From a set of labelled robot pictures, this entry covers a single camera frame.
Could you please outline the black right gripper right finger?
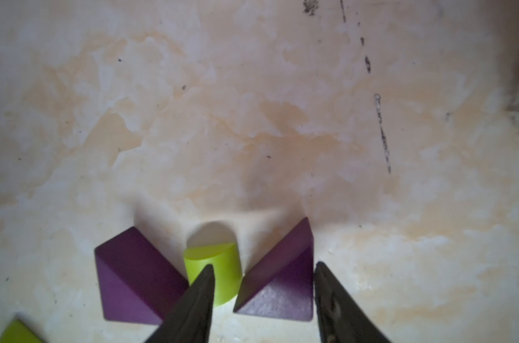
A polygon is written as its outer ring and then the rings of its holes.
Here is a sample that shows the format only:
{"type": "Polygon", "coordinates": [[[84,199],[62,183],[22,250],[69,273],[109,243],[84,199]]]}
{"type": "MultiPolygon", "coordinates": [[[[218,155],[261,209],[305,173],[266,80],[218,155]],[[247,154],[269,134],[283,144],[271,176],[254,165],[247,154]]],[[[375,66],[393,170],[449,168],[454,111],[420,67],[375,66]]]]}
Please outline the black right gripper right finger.
{"type": "Polygon", "coordinates": [[[324,262],[315,267],[314,285],[321,342],[390,342],[324,262]]]}

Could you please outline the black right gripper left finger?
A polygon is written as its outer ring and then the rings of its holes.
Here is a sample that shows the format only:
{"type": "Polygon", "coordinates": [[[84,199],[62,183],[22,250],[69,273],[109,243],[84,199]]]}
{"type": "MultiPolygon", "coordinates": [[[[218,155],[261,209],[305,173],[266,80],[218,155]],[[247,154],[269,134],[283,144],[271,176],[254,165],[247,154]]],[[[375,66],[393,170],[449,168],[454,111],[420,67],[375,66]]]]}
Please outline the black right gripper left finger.
{"type": "Polygon", "coordinates": [[[215,273],[208,264],[146,343],[208,342],[214,295],[215,273]]]}

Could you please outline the purple triangle block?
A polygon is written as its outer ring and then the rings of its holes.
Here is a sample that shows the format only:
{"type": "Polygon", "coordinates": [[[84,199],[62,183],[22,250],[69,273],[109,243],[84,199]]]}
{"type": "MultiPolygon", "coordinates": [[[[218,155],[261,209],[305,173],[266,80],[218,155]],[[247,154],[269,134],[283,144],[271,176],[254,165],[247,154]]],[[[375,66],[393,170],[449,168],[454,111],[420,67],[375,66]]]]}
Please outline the purple triangle block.
{"type": "Polygon", "coordinates": [[[160,325],[188,281],[135,227],[94,250],[105,320],[160,325]]]}
{"type": "Polygon", "coordinates": [[[313,265],[314,237],[305,217],[245,274],[233,312],[311,321],[313,265]]]}

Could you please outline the lime green cylinder block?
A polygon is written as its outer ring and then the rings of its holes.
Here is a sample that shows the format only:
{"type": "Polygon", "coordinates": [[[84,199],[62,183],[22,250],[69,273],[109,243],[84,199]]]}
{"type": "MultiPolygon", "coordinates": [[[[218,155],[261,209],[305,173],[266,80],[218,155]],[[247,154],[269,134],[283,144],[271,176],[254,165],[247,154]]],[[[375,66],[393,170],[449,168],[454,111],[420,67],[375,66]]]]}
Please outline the lime green cylinder block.
{"type": "Polygon", "coordinates": [[[189,285],[209,264],[215,273],[214,306],[219,307],[237,296],[242,281],[242,267],[236,242],[190,247],[184,251],[189,285]]]}

